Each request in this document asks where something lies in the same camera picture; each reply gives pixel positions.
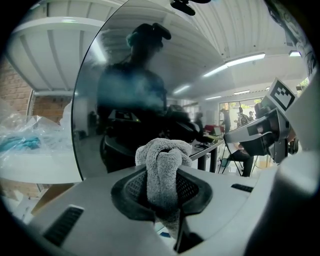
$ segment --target folding chair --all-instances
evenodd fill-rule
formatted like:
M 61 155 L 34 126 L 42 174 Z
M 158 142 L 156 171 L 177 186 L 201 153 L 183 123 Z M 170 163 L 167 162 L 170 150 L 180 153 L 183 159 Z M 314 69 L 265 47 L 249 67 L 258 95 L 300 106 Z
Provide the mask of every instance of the folding chair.
M 232 154 L 231 154 L 231 151 L 230 151 L 230 149 L 229 149 L 229 147 L 228 147 L 228 143 L 226 142 L 226 139 L 225 139 L 225 136 L 224 136 L 224 135 L 223 135 L 223 140 L 224 140 L 225 147 L 226 147 L 226 148 L 228 149 L 228 151 L 229 151 L 229 156 L 228 156 L 228 158 L 227 158 L 227 163 L 228 163 L 228 161 L 231 161 L 231 160 L 232 160 L 232 161 L 234 162 L 234 164 L 235 164 L 235 166 L 236 166 L 236 168 L 237 168 L 240 176 L 242 176 L 242 175 L 241 175 L 241 172 L 240 172 L 240 170 L 239 170 L 239 168 L 238 168 L 238 165 L 237 165 L 236 161 L 234 160 L 234 157 L 233 157 Z M 225 154 L 225 150 L 223 150 L 222 159 L 224 159 L 224 154 Z M 225 164 L 224 169 L 223 169 L 223 171 L 222 171 L 222 174 L 224 174 L 226 167 L 227 167 L 227 164 Z

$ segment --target brick wall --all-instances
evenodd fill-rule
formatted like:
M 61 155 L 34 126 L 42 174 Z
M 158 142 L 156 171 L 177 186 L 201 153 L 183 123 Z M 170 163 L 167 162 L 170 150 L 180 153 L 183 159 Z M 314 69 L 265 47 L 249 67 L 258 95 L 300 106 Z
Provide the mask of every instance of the brick wall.
M 5 59 L 0 60 L 0 97 L 22 115 L 27 114 L 27 105 L 31 93 L 30 86 L 19 76 Z M 46 117 L 56 123 L 63 116 L 65 106 L 71 101 L 67 96 L 38 96 L 33 105 L 34 116 Z M 0 178 L 0 194 L 16 200 L 14 191 L 18 190 L 28 197 L 38 197 L 42 189 L 49 184 L 17 182 Z

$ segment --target white shelf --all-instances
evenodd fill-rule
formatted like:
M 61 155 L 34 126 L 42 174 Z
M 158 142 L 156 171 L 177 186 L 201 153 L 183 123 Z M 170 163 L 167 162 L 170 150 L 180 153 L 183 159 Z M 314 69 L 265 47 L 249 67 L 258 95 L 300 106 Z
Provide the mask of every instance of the white shelf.
M 73 151 L 55 156 L 26 153 L 11 155 L 0 163 L 0 178 L 40 184 L 82 181 Z

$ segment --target blue cloth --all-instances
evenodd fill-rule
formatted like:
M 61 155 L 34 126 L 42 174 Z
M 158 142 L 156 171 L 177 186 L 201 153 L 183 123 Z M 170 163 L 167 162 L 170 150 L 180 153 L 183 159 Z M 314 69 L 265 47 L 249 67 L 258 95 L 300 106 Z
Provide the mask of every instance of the blue cloth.
M 8 151 L 11 149 L 14 150 L 23 150 L 23 149 L 38 149 L 40 148 L 40 140 L 38 137 L 32 136 L 32 137 L 9 137 L 5 139 L 1 144 L 0 144 L 0 152 Z

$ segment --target gray towel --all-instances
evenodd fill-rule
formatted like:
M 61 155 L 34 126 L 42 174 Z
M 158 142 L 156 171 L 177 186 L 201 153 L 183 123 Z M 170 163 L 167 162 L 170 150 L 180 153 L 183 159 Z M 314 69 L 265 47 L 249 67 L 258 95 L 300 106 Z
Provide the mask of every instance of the gray towel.
M 191 166 L 192 146 L 182 140 L 155 138 L 135 153 L 135 164 L 146 164 L 146 194 L 157 219 L 177 238 L 179 230 L 176 173 L 180 165 Z

